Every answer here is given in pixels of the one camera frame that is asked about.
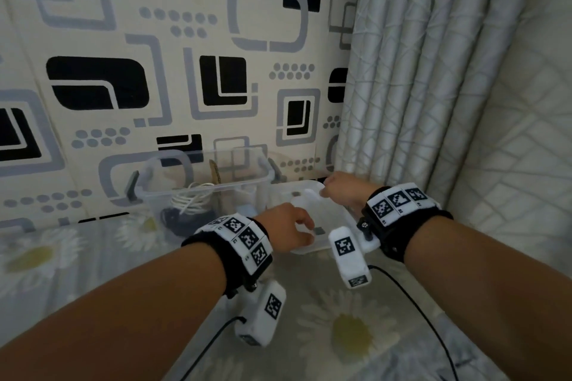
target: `wristband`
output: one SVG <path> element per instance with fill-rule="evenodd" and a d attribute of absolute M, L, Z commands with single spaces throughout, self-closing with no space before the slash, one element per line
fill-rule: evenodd
<path fill-rule="evenodd" d="M 226 275 L 224 294 L 232 298 L 237 289 L 256 289 L 256 280 L 272 262 L 272 246 L 266 229 L 240 214 L 222 216 L 199 228 L 181 246 L 206 243 L 217 253 Z"/>
<path fill-rule="evenodd" d="M 377 189 L 361 213 L 363 218 L 357 227 L 366 238 L 368 234 L 377 236 L 383 253 L 399 262 L 403 262 L 409 241 L 427 220 L 435 216 L 453 219 L 413 182 Z"/>

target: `patterned wallpaper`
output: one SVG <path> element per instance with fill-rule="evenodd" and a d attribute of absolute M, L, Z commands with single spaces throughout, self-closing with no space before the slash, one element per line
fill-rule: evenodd
<path fill-rule="evenodd" d="M 140 208 L 158 150 L 333 168 L 357 0 L 0 0 L 0 233 Z"/>

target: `curtain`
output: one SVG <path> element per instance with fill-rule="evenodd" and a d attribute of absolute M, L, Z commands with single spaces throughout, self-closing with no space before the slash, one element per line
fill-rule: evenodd
<path fill-rule="evenodd" d="M 335 168 L 446 204 L 526 0 L 358 0 Z"/>

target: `black cable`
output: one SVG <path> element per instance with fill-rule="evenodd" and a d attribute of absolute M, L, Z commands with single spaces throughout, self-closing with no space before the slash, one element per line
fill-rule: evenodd
<path fill-rule="evenodd" d="M 213 338 L 211 339 L 211 341 L 205 346 L 205 349 L 203 349 L 201 351 L 201 354 L 198 355 L 197 359 L 195 360 L 195 362 L 191 365 L 191 367 L 189 368 L 188 371 L 185 372 L 185 375 L 182 376 L 182 378 L 180 379 L 180 381 L 185 381 L 185 379 L 189 376 L 189 373 L 191 370 L 193 370 L 195 368 L 195 366 L 199 363 L 199 361 L 201 360 L 201 358 L 203 358 L 203 356 L 206 354 L 206 352 L 209 350 L 209 348 L 211 347 L 211 345 L 216 341 L 216 339 L 220 336 L 220 334 L 223 332 L 223 330 L 228 327 L 229 325 L 231 325 L 234 321 L 240 321 L 242 324 L 244 324 L 247 319 L 243 316 L 235 316 L 234 318 L 229 319 L 228 321 L 226 321 L 224 323 L 224 325 L 222 327 L 220 327 L 220 330 L 218 330 L 218 332 L 213 336 Z"/>
<path fill-rule="evenodd" d="M 437 330 L 435 329 L 435 327 L 433 327 L 433 324 L 431 324 L 431 321 L 429 321 L 429 318 L 427 318 L 427 316 L 425 315 L 425 313 L 423 313 L 423 311 L 421 310 L 421 308 L 419 307 L 419 305 L 417 303 L 415 303 L 415 300 L 413 298 L 411 298 L 411 296 L 407 293 L 407 291 L 404 290 L 403 286 L 401 286 L 399 284 L 399 282 L 397 280 L 395 280 L 386 270 L 376 267 L 375 265 L 368 265 L 367 266 L 369 269 L 377 269 L 378 271 L 382 272 L 383 274 L 385 274 L 387 277 L 390 278 L 390 280 L 395 283 L 397 285 L 397 287 L 399 289 L 401 289 L 401 291 L 405 294 L 405 296 L 407 298 L 409 298 L 409 301 L 411 301 L 411 303 L 413 303 L 413 305 L 415 306 L 415 308 L 418 310 L 419 313 L 421 313 L 421 316 L 423 317 L 423 319 L 425 321 L 427 321 L 427 324 L 429 324 L 429 327 L 431 327 L 431 329 L 433 330 L 433 333 L 435 333 L 435 336 L 437 336 L 437 339 L 439 339 L 439 342 L 441 344 L 441 346 L 443 347 L 443 349 L 445 350 L 445 354 L 447 354 L 447 359 L 449 360 L 449 364 L 451 364 L 451 370 L 453 371 L 453 376 L 455 377 L 455 381 L 459 381 L 459 377 L 457 377 L 457 371 L 455 370 L 455 365 L 453 363 L 453 360 L 451 359 L 451 355 L 449 354 L 449 350 L 447 349 L 447 347 L 445 346 L 445 342 L 443 341 L 443 339 L 441 339 L 441 336 L 439 336 L 439 333 L 437 333 Z"/>

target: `clear plastic storage box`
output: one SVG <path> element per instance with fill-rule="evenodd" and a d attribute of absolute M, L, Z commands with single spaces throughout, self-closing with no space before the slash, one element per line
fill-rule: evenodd
<path fill-rule="evenodd" d="M 159 151 L 141 168 L 134 194 L 168 237 L 184 238 L 221 215 L 264 211 L 274 175 L 260 147 Z"/>

